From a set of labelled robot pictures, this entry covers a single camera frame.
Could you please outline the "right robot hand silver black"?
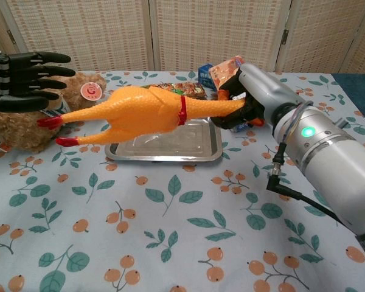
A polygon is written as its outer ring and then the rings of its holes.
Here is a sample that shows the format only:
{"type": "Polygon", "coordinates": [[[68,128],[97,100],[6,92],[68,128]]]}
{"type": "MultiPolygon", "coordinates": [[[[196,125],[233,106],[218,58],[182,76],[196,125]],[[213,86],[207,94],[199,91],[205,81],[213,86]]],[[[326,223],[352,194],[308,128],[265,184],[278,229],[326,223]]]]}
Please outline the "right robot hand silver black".
{"type": "Polygon", "coordinates": [[[289,111],[304,100],[287,85],[250,63],[242,64],[233,77],[220,86],[231,97],[245,93],[240,109],[225,117],[212,117],[212,122],[223,129],[231,129],[243,122],[252,124],[255,118],[275,127],[289,111]]]}

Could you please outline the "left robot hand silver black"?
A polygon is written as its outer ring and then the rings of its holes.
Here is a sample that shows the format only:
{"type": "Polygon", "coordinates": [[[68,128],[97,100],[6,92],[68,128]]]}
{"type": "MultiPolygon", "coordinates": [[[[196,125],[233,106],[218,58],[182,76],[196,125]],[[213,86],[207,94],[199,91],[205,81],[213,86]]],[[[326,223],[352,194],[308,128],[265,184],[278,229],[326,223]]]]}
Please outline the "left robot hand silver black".
{"type": "Polygon", "coordinates": [[[75,71],[49,63],[65,64],[70,56],[56,52],[4,54],[0,51],[0,113],[28,113],[43,110],[57,100],[53,89],[66,84],[51,77],[72,77],[75,71]]]}

